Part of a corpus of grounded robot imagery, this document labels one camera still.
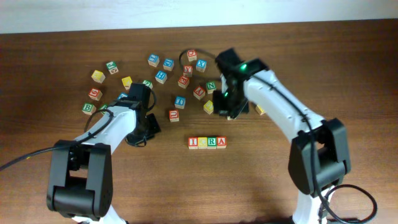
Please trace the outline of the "red letter A block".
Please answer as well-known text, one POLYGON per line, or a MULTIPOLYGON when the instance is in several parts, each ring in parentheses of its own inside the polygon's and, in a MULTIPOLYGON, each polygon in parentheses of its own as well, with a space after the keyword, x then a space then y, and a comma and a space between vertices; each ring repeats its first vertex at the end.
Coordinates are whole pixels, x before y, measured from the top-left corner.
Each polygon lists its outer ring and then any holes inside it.
POLYGON ((227 141, 225 136, 218 136, 216 138, 216 146, 218 149, 224 149, 227 147, 227 141))

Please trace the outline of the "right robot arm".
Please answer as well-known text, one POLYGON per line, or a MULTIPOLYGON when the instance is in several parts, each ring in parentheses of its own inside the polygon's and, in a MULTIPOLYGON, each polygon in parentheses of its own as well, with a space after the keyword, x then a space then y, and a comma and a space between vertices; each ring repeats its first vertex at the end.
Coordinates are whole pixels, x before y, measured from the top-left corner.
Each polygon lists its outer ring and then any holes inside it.
POLYGON ((247 113, 248 103, 260 106, 291 143, 288 170, 298 188, 291 223, 328 223, 313 181, 330 200, 332 188, 351 170, 346 128, 338 119, 326 120, 302 104, 259 59, 244 62, 233 49, 215 62, 222 88, 213 95, 214 112, 228 119, 247 113))

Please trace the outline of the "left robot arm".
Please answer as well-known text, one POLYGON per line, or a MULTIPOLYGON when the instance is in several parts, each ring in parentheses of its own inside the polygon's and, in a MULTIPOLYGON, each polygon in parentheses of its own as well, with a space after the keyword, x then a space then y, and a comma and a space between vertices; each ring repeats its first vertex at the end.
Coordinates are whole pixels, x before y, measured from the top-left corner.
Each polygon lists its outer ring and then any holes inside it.
POLYGON ((103 117, 72 141, 54 145, 47 188, 47 207, 78 223, 125 223, 111 205, 112 154, 126 141, 144 147, 160 132, 149 100, 154 92, 133 84, 127 96, 114 100, 103 117))

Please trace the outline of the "red letter I block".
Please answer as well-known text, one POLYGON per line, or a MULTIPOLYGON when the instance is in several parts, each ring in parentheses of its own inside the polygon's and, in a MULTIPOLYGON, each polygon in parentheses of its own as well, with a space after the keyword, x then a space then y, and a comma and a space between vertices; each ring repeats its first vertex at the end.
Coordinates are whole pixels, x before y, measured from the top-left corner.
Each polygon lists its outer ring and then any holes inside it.
POLYGON ((198 138, 197 137, 189 137, 188 138, 188 148, 189 149, 198 149, 198 138))

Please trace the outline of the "yellow letter C block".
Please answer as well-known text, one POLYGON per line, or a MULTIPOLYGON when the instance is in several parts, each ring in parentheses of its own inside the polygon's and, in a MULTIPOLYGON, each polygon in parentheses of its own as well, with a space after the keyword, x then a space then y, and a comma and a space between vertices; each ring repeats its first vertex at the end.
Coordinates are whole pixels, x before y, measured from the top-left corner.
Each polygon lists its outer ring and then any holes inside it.
POLYGON ((207 137, 198 137, 198 148, 206 149, 208 147, 208 138, 207 137))

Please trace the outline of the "green letter R block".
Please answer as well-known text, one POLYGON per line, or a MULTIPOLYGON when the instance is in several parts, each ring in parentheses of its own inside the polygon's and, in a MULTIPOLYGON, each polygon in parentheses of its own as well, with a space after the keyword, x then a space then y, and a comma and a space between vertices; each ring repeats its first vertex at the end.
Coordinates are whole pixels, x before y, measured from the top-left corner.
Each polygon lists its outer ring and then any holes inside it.
POLYGON ((216 149, 217 148, 216 137, 207 137, 207 148, 208 149, 216 149))

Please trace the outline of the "blue letter T block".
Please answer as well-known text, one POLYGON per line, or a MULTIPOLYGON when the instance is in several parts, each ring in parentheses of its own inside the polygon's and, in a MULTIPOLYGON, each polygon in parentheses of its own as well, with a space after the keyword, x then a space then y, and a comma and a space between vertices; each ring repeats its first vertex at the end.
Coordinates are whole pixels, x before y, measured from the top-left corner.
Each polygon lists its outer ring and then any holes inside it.
POLYGON ((176 96, 175 99, 175 107, 178 109, 184 109, 185 108, 185 104, 186 104, 186 98, 182 97, 182 96, 176 96))

